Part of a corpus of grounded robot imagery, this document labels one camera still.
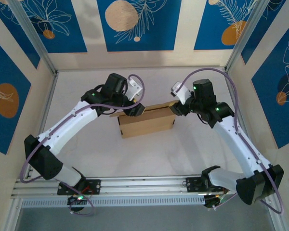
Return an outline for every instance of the enclosure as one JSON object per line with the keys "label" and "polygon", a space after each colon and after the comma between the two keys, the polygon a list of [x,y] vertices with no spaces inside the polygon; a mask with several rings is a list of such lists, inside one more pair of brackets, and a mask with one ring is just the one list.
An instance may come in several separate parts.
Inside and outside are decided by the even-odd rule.
{"label": "enclosure", "polygon": [[[192,113],[125,139],[117,117],[101,115],[67,142],[57,158],[101,180],[93,217],[70,214],[54,179],[20,182],[25,138],[51,128],[109,74],[140,76],[150,106],[176,100],[173,85],[204,67],[234,81],[242,129],[282,166],[283,215],[239,197],[214,211],[203,206],[211,193],[188,192],[185,179],[211,166],[242,172],[224,138]],[[222,74],[202,71],[185,85],[199,79],[235,110]],[[26,180],[38,175],[26,169]],[[275,194],[265,200],[280,208]],[[289,230],[289,0],[0,0],[0,230],[238,227]]]}

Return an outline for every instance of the blue wall panel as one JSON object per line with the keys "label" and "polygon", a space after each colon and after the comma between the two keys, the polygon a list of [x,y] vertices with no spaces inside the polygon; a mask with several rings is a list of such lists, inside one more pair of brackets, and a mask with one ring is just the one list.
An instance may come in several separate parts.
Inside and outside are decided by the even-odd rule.
{"label": "blue wall panel", "polygon": [[232,49],[254,6],[254,0],[208,0],[194,50]]}
{"label": "blue wall panel", "polygon": [[289,143],[289,29],[252,78],[279,148]]}
{"label": "blue wall panel", "polygon": [[244,63],[247,63],[251,55],[254,53],[259,42],[265,35],[266,31],[274,21],[279,10],[284,5],[286,0],[271,0],[257,23],[253,33],[247,41],[241,55]]}
{"label": "blue wall panel", "polygon": [[26,34],[19,25],[17,19],[14,17],[8,5],[0,2],[0,19],[3,21],[5,26],[8,28],[10,33],[13,35],[14,39],[17,41],[21,49],[34,65],[35,68],[38,67],[40,57],[32,46],[30,40],[27,38]]}
{"label": "blue wall panel", "polygon": [[7,154],[30,82],[0,47],[0,152]]}
{"label": "blue wall panel", "polygon": [[181,0],[97,0],[107,51],[172,51]]}

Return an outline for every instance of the cardboard box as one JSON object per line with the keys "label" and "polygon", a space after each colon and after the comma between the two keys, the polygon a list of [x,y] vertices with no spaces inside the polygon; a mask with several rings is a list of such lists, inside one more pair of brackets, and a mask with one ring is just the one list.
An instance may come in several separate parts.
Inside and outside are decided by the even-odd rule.
{"label": "cardboard box", "polygon": [[172,129],[176,115],[169,106],[177,101],[148,106],[142,115],[131,117],[118,112],[110,117],[118,117],[123,138],[145,135],[158,131]]}

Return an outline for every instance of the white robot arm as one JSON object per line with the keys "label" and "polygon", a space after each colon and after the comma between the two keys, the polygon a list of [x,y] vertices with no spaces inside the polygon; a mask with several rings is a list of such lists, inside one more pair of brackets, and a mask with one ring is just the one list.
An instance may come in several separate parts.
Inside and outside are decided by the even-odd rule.
{"label": "white robot arm", "polygon": [[[36,138],[29,135],[25,139],[27,158],[32,150],[43,142],[29,163],[46,180],[55,178],[73,187],[81,181],[85,181],[85,177],[79,171],[64,165],[56,156],[85,125],[103,115],[104,111],[110,110],[110,108],[92,106],[92,104],[101,105],[103,103],[114,107],[131,106],[135,104],[134,97],[139,95],[142,89],[142,86],[132,78],[127,80],[118,74],[109,75],[104,85],[87,91],[77,105],[52,128]],[[144,106],[139,103],[135,107],[123,111],[128,116],[139,116],[144,109]]]}
{"label": "white robot arm", "polygon": [[[243,173],[235,173],[219,166],[210,167],[202,172],[202,184],[208,190],[210,186],[220,186],[236,191],[248,205],[273,194],[275,191],[261,164],[277,188],[284,174],[283,169],[280,165],[272,166],[240,126],[235,129],[234,113],[226,103],[216,102],[212,83],[208,79],[195,81],[192,92],[184,85],[180,88],[181,84],[177,82],[171,89],[171,94],[180,99],[171,106],[171,110],[178,116],[186,116],[190,112],[200,115],[200,119],[206,121],[225,140],[243,170]],[[257,154],[257,159],[248,145]]]}

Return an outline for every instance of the metal frame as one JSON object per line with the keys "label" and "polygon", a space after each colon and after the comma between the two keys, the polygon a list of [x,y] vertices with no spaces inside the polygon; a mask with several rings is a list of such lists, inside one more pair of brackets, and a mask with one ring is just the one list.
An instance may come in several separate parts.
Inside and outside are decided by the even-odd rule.
{"label": "metal frame", "polygon": [[[24,32],[28,36],[29,40],[33,44],[37,53],[41,59],[45,62],[48,69],[54,73],[53,84],[49,93],[49,97],[44,110],[43,118],[41,121],[39,134],[43,132],[48,111],[53,98],[55,90],[58,72],[55,69],[47,50],[41,42],[37,32],[27,17],[24,9],[17,0],[7,0],[11,11],[15,15],[16,19],[20,23]],[[252,12],[248,24],[249,26],[243,31],[240,36],[228,62],[226,65],[227,72],[231,69],[234,60],[240,55],[243,47],[248,41],[251,33],[257,25],[262,12],[267,6],[269,0],[258,1],[254,11]],[[229,82],[227,82],[230,96],[234,101],[234,92]],[[246,131],[246,126],[242,114],[239,111],[238,119],[242,126],[242,129]],[[30,172],[32,170],[28,168],[27,176],[30,178]],[[99,178],[101,179],[100,195],[92,196],[92,200],[97,206],[133,206],[133,205],[202,205],[204,204],[204,195],[223,194],[223,192],[199,192],[188,193],[183,182],[186,177],[199,177],[194,176],[164,176],[164,177],[125,177],[125,178]],[[56,195],[59,182],[55,180],[37,180],[30,184],[22,184],[20,181],[15,183],[15,187],[12,193],[12,197],[9,201],[10,210],[5,218],[5,225],[2,227],[2,231],[14,231],[20,209],[25,207],[52,207],[52,206],[66,206],[67,196]],[[276,198],[270,196],[266,198],[268,203],[273,206],[277,205]],[[289,230],[288,223],[285,217],[281,217],[270,211],[272,221],[276,230]]]}
{"label": "metal frame", "polygon": [[56,74],[56,69],[51,61],[48,52],[40,40],[38,33],[36,32],[34,26],[30,22],[25,10],[21,6],[20,2],[17,0],[6,0],[9,8],[11,9],[12,13],[14,14],[15,18],[19,22],[19,25],[25,32],[26,36],[32,43],[34,49],[37,51],[40,58],[45,62],[47,68],[53,73]]}
{"label": "metal frame", "polygon": [[258,0],[258,2],[256,3],[254,10],[251,12],[250,17],[247,20],[246,24],[248,26],[244,28],[226,64],[225,68],[227,71],[231,69],[231,66],[234,64],[236,58],[241,55],[243,48],[249,40],[252,32],[254,31],[258,21],[262,16],[262,13],[264,12],[269,2],[270,0]]}
{"label": "metal frame", "polygon": [[[187,192],[184,186],[185,178],[193,176],[165,176],[165,177],[122,177],[122,178],[89,178],[101,180],[99,196],[169,196],[169,195],[221,195],[220,192]],[[36,180],[30,184],[17,181],[12,193],[12,198],[49,198],[58,196],[59,182],[55,180]]]}

